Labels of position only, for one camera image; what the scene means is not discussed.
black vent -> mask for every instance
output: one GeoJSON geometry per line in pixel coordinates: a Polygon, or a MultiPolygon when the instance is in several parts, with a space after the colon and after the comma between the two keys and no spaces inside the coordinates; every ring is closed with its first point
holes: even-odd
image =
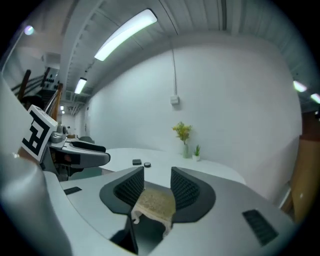
{"type": "Polygon", "coordinates": [[[81,191],[82,189],[78,186],[74,186],[74,187],[70,187],[70,188],[67,188],[64,190],[64,193],[66,195],[70,195],[70,194],[73,194],[73,193],[76,193],[78,191],[81,191]]]}
{"type": "Polygon", "coordinates": [[[141,192],[145,186],[145,175],[143,171],[137,172],[135,175],[126,179],[117,185],[113,193],[117,198],[125,202],[126,204],[134,207],[141,192]]]}
{"type": "Polygon", "coordinates": [[[242,213],[251,227],[261,246],[265,246],[278,236],[278,232],[267,222],[257,210],[248,210],[242,213]]]}
{"type": "Polygon", "coordinates": [[[196,183],[176,171],[171,171],[171,190],[174,194],[176,210],[194,204],[200,194],[199,186],[196,183]]]}

wooden panel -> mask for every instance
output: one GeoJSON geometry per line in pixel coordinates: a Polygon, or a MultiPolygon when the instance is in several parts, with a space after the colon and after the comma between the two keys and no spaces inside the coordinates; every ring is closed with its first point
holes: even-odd
{"type": "Polygon", "coordinates": [[[320,135],[320,121],[314,111],[302,114],[302,133],[320,135]]]}
{"type": "Polygon", "coordinates": [[[19,94],[18,94],[18,100],[20,102],[21,102],[22,98],[25,95],[25,90],[26,90],[27,83],[28,83],[30,75],[31,75],[31,70],[27,69],[25,74],[24,74],[24,77],[23,77],[23,80],[22,80],[22,83],[21,83],[21,86],[20,86],[19,94]]]}
{"type": "Polygon", "coordinates": [[[299,223],[307,216],[320,185],[320,139],[302,135],[291,181],[294,219],[299,223]]]}
{"type": "Polygon", "coordinates": [[[58,109],[60,107],[60,99],[61,99],[61,94],[62,94],[62,88],[63,88],[63,85],[62,83],[59,83],[58,85],[58,90],[57,90],[57,94],[56,94],[56,101],[54,103],[54,107],[52,109],[52,115],[51,117],[57,121],[58,120],[58,109]]]}
{"type": "Polygon", "coordinates": [[[286,198],[283,206],[281,207],[281,210],[283,212],[285,212],[286,214],[288,214],[290,212],[290,210],[292,209],[292,207],[293,207],[293,199],[292,199],[292,193],[290,192],[290,194],[286,198]]]}

white table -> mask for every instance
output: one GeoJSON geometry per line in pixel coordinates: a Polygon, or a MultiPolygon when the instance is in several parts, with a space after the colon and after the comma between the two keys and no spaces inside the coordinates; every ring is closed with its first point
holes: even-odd
{"type": "Polygon", "coordinates": [[[133,167],[133,159],[141,159],[142,166],[145,162],[151,163],[150,168],[144,168],[144,180],[166,188],[170,188],[171,167],[191,169],[246,184],[244,178],[235,170],[212,161],[197,162],[191,158],[185,159],[180,154],[140,148],[114,148],[106,152],[111,159],[109,163],[100,166],[102,169],[118,172],[133,167]]]}

potted plant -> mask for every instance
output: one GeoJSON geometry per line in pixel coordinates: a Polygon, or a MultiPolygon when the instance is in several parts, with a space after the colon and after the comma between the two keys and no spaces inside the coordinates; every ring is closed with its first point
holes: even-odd
{"type": "Polygon", "coordinates": [[[192,159],[195,160],[195,161],[199,161],[200,160],[200,146],[197,145],[195,147],[195,150],[193,152],[193,155],[192,155],[192,159]]]}
{"type": "Polygon", "coordinates": [[[188,158],[189,148],[187,144],[187,139],[189,139],[190,131],[192,129],[191,125],[185,125],[183,122],[179,122],[176,126],[172,128],[177,133],[177,137],[183,141],[183,158],[188,158]]]}

glass vase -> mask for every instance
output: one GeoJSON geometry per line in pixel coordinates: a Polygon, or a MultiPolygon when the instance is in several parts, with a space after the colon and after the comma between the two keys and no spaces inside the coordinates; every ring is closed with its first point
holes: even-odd
{"type": "Polygon", "coordinates": [[[182,153],[183,158],[188,158],[189,156],[189,147],[188,144],[183,145],[183,153],[182,153]]]}

